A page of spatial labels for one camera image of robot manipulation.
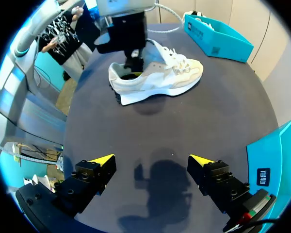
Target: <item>teal storage box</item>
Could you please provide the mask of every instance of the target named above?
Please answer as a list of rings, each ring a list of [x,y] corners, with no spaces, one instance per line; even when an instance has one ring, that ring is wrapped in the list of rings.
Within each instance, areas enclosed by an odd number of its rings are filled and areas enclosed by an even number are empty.
[[[210,23],[214,30],[195,18],[199,18],[207,24]],[[247,62],[254,47],[237,31],[225,23],[211,18],[186,15],[184,27],[185,32],[207,56]]]

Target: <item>shoe laces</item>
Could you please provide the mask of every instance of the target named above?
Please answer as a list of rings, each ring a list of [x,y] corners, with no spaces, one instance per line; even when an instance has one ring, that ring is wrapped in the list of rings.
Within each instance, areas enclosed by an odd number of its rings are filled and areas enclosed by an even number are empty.
[[[183,72],[189,72],[191,70],[190,64],[186,56],[182,54],[177,54],[175,49],[170,50],[167,47],[163,47],[164,53],[170,56],[169,62],[165,69],[174,69],[174,71],[179,74]]]

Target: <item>shoe sole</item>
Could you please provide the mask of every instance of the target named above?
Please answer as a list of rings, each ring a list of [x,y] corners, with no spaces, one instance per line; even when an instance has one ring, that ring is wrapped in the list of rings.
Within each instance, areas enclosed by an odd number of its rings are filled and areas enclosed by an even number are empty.
[[[132,103],[140,102],[142,100],[145,100],[146,98],[158,94],[163,94],[167,96],[178,96],[183,94],[184,92],[190,90],[193,86],[195,86],[198,81],[200,80],[201,75],[191,84],[187,86],[183,86],[180,88],[174,88],[174,89],[169,89],[169,88],[161,88],[161,89],[152,89],[152,90],[146,90],[146,91],[141,91],[137,93],[132,93],[128,95],[120,95],[120,102],[123,106],[129,105]]]

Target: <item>white sneaker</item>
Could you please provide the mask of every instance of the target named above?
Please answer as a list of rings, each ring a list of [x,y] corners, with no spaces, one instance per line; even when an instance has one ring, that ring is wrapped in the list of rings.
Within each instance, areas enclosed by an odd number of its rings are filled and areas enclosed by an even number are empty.
[[[135,79],[123,80],[121,77],[133,74],[124,64],[112,63],[109,66],[109,82],[113,90],[120,95],[122,105],[145,100],[149,96],[165,94],[180,95],[191,89],[200,80],[203,65],[184,55],[176,54],[175,50],[161,46],[154,40],[148,39],[154,46],[150,51],[144,48],[144,71]]]
[[[200,16],[200,17],[204,17],[207,18],[205,15],[203,15],[203,13],[201,13],[200,11],[196,12],[196,11],[187,11],[184,12],[183,16],[182,16],[182,22],[185,23],[185,15],[195,15],[195,16]]]
[[[201,22],[202,24],[206,25],[207,27],[209,27],[211,30],[214,31],[214,28],[212,27],[211,23],[207,24],[205,22],[203,22],[200,18],[195,18],[197,21]]]

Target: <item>teal box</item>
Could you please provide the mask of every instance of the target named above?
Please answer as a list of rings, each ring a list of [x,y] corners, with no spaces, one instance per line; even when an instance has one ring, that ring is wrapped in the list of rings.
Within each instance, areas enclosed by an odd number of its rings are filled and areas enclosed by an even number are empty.
[[[278,218],[291,199],[291,121],[247,146],[250,193],[277,196],[264,219]],[[264,224],[264,233],[270,224]]]
[[[202,22],[211,24],[214,30]],[[227,58],[239,62],[247,62],[252,50],[251,44],[240,33],[220,21],[199,17],[185,16],[185,32],[199,45],[207,56]]]

